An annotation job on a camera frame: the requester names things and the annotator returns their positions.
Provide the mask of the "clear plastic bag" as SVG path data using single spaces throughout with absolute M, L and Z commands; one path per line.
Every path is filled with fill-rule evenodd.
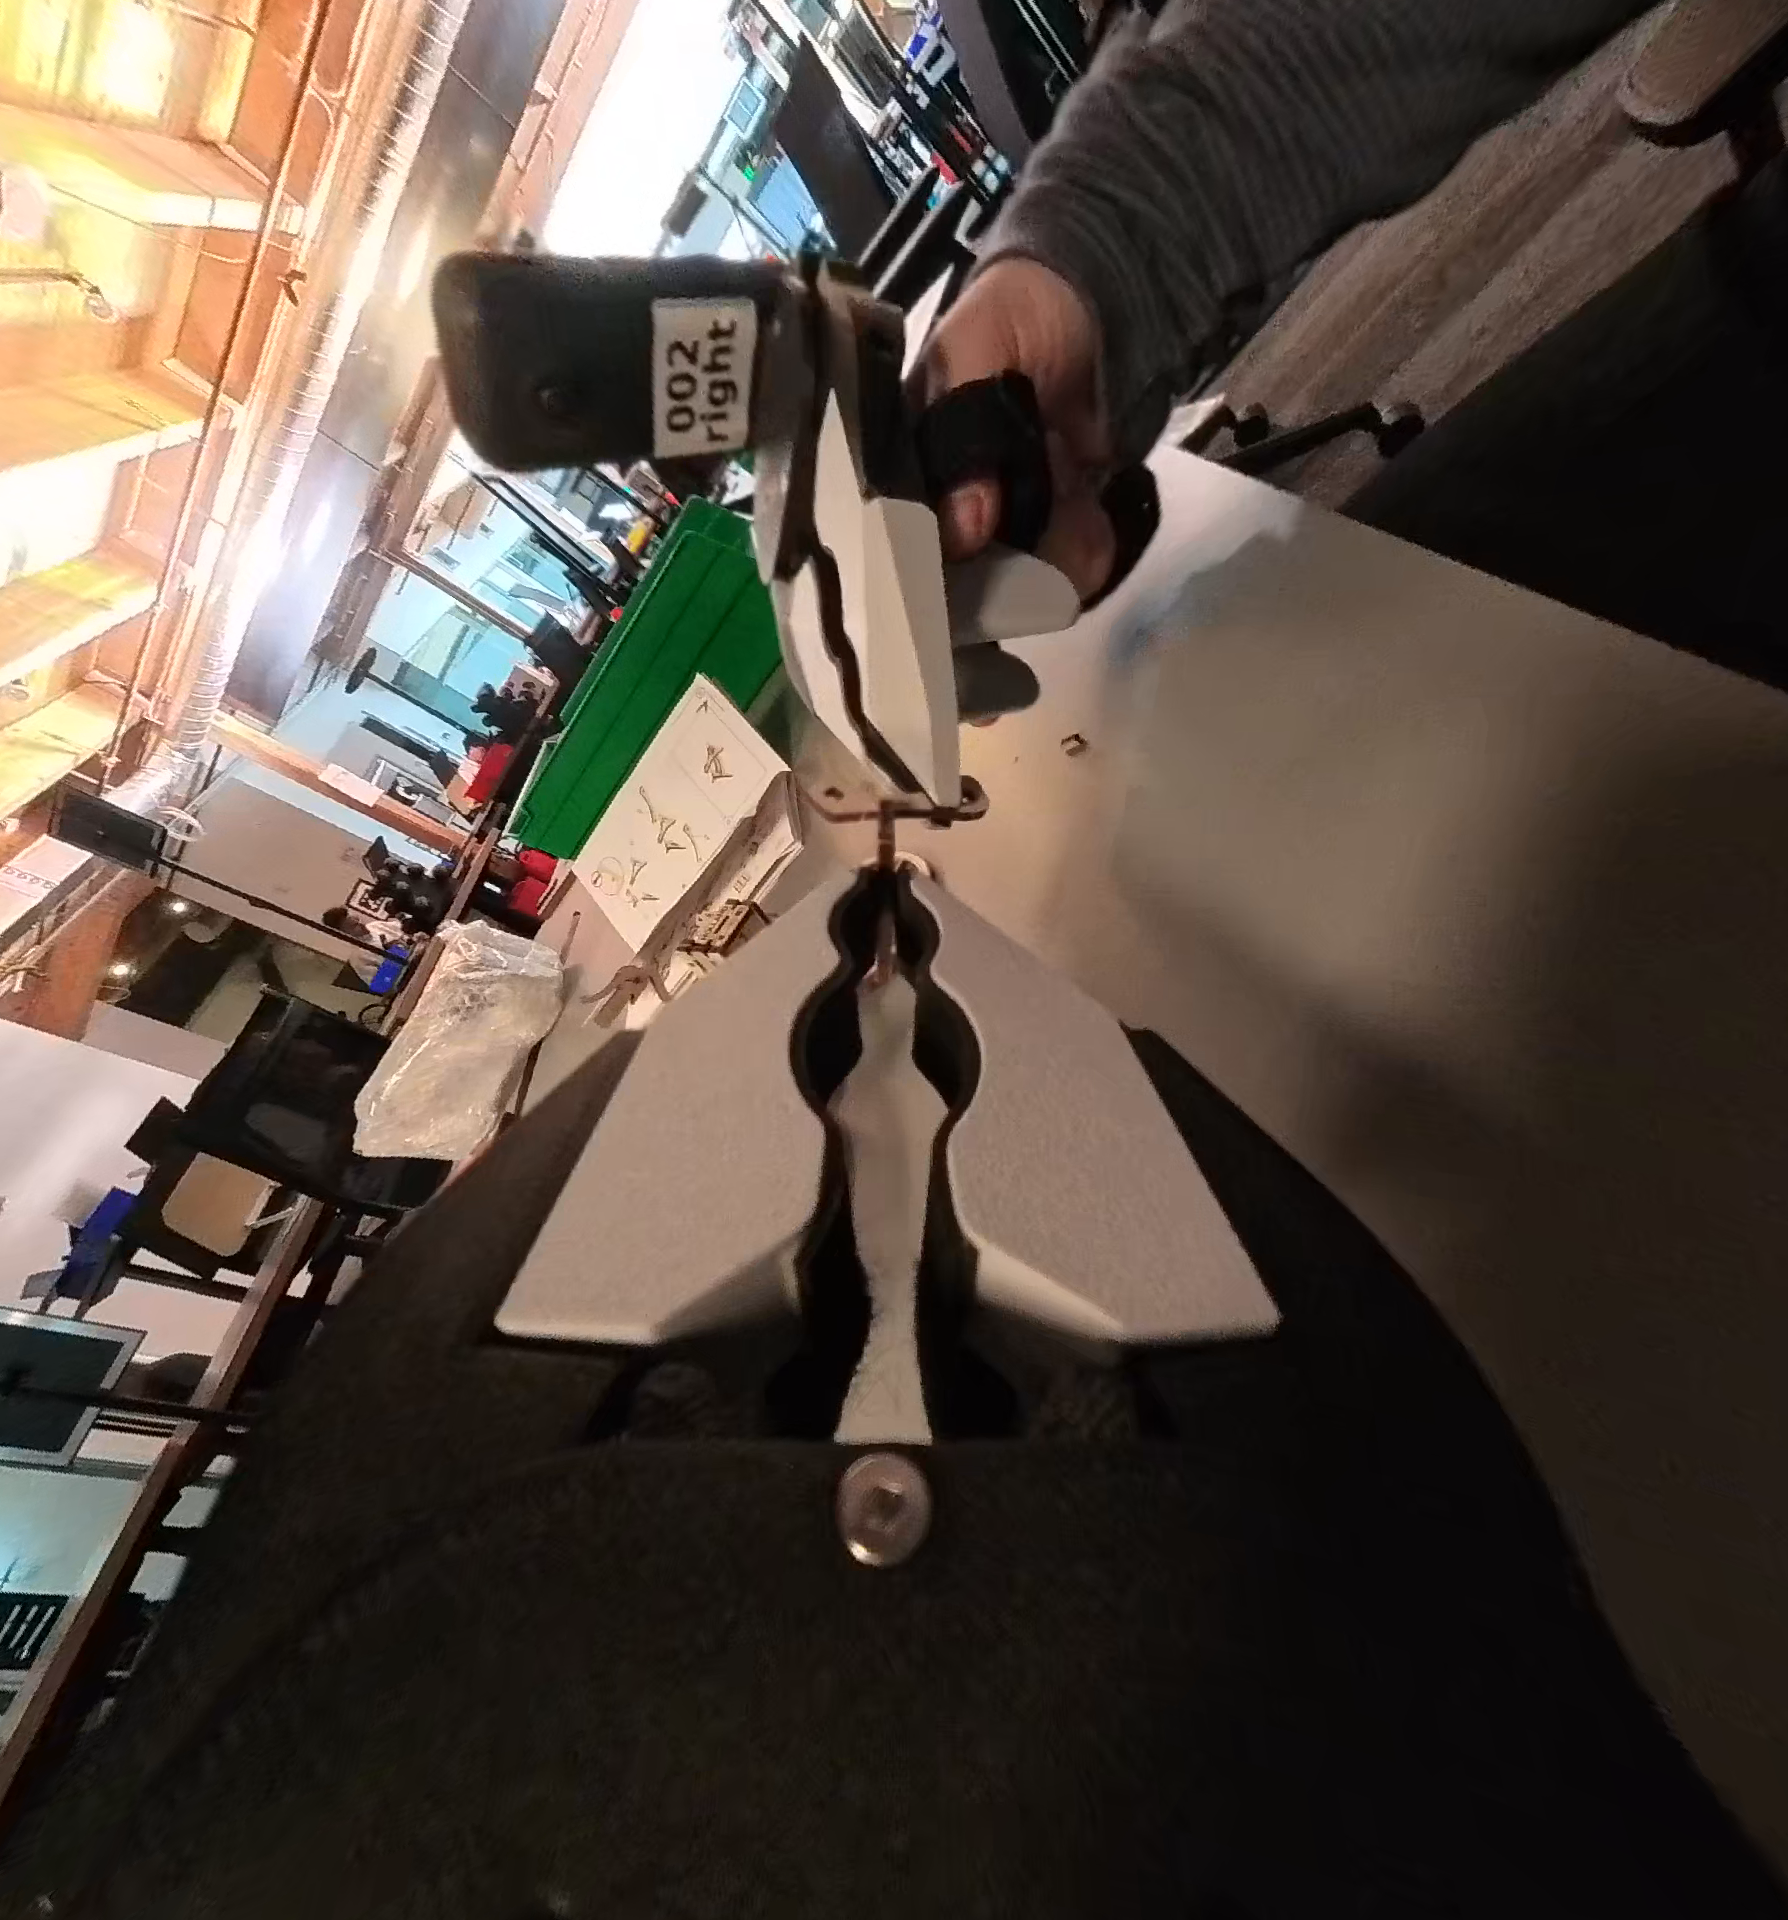
M 494 1135 L 526 1055 L 562 1010 L 563 963 L 544 941 L 455 923 L 378 1067 L 354 1097 L 352 1154 L 457 1164 Z

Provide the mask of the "green plastic bin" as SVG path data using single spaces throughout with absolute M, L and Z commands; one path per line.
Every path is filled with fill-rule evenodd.
M 742 711 L 780 667 L 776 617 L 744 515 L 691 499 L 570 695 L 511 836 L 574 856 L 698 676 Z

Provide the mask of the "white instruction booklet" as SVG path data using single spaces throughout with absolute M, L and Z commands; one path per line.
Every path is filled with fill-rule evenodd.
M 573 854 L 577 885 L 630 954 L 666 932 L 788 762 L 696 674 Z

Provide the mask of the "black chair tan seat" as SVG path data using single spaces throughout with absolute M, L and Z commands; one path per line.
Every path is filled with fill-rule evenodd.
M 394 1225 L 431 1201 L 447 1162 L 368 1158 L 356 1101 L 386 1040 L 303 997 L 261 993 L 257 1010 L 182 1106 L 157 1101 L 128 1138 L 143 1181 L 113 1234 L 113 1275 L 230 1297 L 299 1203 L 336 1223 Z

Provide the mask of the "thin wooden model part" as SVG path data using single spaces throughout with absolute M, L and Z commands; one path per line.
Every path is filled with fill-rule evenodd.
M 875 817 L 872 859 L 872 944 L 869 970 L 862 979 L 867 993 L 882 993 L 901 967 L 899 932 L 899 810 L 894 799 L 882 799 Z

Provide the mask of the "person's right forearm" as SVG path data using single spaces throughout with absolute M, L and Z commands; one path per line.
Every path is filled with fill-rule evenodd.
M 1429 193 L 1641 1 L 1195 1 L 1127 21 L 1058 106 L 983 265 L 1025 262 L 1104 345 L 1167 358 Z

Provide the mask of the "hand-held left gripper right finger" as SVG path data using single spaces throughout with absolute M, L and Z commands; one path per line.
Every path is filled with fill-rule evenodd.
M 937 882 L 909 879 L 910 1055 L 940 1099 L 914 1279 L 929 1405 L 1266 1336 L 1275 1305 L 1128 1032 Z

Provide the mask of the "flat monitor screen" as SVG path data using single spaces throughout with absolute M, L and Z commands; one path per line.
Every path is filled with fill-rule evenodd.
M 71 1466 L 143 1332 L 0 1305 L 0 1466 Z

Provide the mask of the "black chair base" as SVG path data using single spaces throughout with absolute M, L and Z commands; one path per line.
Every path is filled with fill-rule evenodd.
M 1351 436 L 1364 436 L 1381 460 L 1392 460 L 1426 427 L 1418 410 L 1371 400 L 1302 424 L 1277 427 L 1262 406 L 1236 406 L 1218 394 L 1179 411 L 1169 424 L 1169 444 L 1218 467 L 1264 478 Z

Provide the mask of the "person's right hand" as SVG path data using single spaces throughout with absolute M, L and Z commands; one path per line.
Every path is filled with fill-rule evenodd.
M 1099 325 L 1071 283 L 1031 259 L 1003 258 L 938 313 L 905 375 L 920 408 L 989 377 L 1031 383 L 1050 465 L 1035 556 L 1081 604 L 1106 588 L 1119 544 L 1101 497 L 1122 456 L 1099 395 L 1099 355 Z

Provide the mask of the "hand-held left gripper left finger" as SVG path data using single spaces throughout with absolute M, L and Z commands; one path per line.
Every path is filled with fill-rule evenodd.
M 872 885 L 835 873 L 635 1034 L 496 1309 L 501 1335 L 655 1349 L 864 1315 L 833 1096 L 861 1058 Z

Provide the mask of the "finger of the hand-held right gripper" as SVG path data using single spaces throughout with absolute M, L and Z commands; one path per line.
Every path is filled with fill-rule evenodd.
M 887 788 L 956 804 L 960 720 L 938 527 L 926 503 L 867 488 L 855 427 L 829 394 L 811 516 L 832 561 L 837 613 L 824 627 L 827 667 L 814 688 L 837 694 L 837 719 Z
M 916 778 L 867 708 L 867 485 L 861 347 L 879 304 L 850 267 L 785 267 L 760 332 L 760 573 L 800 702 L 879 781 Z

